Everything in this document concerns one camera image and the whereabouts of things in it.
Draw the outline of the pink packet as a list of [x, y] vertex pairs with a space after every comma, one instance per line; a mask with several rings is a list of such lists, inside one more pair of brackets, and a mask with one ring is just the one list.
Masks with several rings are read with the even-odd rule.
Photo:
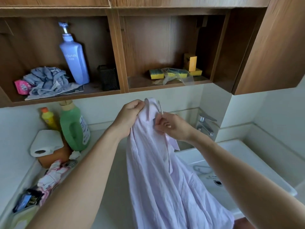
[[16, 80], [14, 81], [14, 85], [16, 87], [17, 93], [23, 96], [28, 96], [31, 89], [33, 88], [33, 86], [25, 80]]

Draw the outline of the blue pump bottle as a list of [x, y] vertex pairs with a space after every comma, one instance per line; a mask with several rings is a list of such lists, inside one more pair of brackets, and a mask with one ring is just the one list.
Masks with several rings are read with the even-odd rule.
[[59, 22], [59, 26], [64, 32], [62, 34], [63, 43], [60, 44], [60, 49], [63, 52], [70, 72], [77, 84], [88, 84], [90, 78], [82, 45], [75, 42], [73, 36], [68, 33], [68, 23]]

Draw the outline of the white sink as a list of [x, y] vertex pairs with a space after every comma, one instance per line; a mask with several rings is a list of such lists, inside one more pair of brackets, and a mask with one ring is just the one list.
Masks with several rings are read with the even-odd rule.
[[240, 140], [215, 143], [193, 138], [193, 149], [175, 154], [197, 174], [207, 191], [235, 220], [259, 219], [262, 208], [281, 214], [288, 206], [301, 208], [297, 192]]

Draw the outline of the wooden cabinet door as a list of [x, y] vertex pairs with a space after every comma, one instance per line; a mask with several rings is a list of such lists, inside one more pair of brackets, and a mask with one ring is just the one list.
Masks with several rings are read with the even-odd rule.
[[270, 0], [232, 94], [295, 88], [305, 74], [305, 0]]

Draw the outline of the person's right hand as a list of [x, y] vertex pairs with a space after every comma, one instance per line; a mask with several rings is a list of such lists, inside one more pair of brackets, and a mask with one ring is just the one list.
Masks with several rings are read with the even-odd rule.
[[196, 133], [196, 129], [192, 127], [183, 118], [177, 115], [174, 122], [159, 121], [159, 114], [155, 118], [155, 129], [162, 134], [184, 142], [190, 142]]

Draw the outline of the orange container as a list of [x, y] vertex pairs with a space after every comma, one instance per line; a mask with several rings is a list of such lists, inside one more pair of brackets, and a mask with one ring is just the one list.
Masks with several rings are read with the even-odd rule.
[[63, 144], [64, 146], [58, 150], [55, 150], [53, 154], [37, 158], [43, 168], [49, 169], [51, 165], [57, 160], [60, 160], [61, 164], [69, 160], [69, 157], [72, 153], [72, 149], [70, 148], [65, 139], [63, 139]]

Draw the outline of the person's right forearm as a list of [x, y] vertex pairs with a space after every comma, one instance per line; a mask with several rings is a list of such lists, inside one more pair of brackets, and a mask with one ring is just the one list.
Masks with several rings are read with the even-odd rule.
[[305, 229], [305, 205], [283, 188], [197, 130], [189, 143], [257, 229]]

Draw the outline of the yellow box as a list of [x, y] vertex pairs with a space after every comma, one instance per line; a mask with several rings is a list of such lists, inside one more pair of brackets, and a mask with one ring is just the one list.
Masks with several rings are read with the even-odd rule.
[[196, 71], [197, 56], [190, 53], [184, 54], [184, 69], [188, 72]]

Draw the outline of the lilac shirt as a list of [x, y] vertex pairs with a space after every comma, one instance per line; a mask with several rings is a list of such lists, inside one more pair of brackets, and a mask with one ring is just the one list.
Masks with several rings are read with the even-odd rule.
[[233, 229], [234, 216], [178, 156], [177, 141], [155, 130], [159, 104], [146, 98], [127, 138], [136, 229]]

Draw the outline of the person's left forearm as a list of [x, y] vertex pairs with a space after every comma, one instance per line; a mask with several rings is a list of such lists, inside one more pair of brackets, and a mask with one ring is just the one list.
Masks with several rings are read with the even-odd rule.
[[90, 229], [119, 142], [131, 128], [109, 127], [47, 199], [26, 229]]

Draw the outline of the pale yellow plastic bag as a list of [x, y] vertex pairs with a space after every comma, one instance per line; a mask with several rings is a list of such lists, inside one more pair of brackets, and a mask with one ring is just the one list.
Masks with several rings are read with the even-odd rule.
[[19, 212], [13, 213], [8, 221], [6, 229], [25, 229], [38, 210], [38, 205], [32, 205]]

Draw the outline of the grey-blue crumpled cloth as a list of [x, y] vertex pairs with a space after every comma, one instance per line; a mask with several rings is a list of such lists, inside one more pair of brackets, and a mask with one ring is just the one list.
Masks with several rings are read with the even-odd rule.
[[71, 87], [66, 71], [56, 67], [38, 67], [23, 77], [32, 88], [30, 96], [51, 96]]

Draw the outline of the chrome faucet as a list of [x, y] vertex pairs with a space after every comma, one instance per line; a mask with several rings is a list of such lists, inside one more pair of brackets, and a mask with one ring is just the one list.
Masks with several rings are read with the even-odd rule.
[[198, 113], [197, 121], [195, 124], [196, 129], [198, 131], [206, 134], [209, 138], [211, 138], [213, 141], [215, 141], [217, 133], [208, 122], [216, 123], [217, 119], [206, 114], [205, 112]]

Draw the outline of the green detergent bottle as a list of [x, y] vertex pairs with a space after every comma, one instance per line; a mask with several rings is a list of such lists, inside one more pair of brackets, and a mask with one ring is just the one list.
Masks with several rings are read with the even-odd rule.
[[80, 109], [72, 100], [59, 101], [59, 105], [62, 108], [60, 126], [66, 142], [74, 151], [85, 150], [91, 133]]

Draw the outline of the yellow bottle with orange cap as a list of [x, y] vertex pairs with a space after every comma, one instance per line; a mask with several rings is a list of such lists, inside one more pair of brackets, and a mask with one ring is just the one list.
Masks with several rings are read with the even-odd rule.
[[41, 108], [41, 117], [44, 122], [47, 124], [48, 129], [59, 131], [60, 128], [57, 124], [54, 114], [48, 110], [47, 107]]

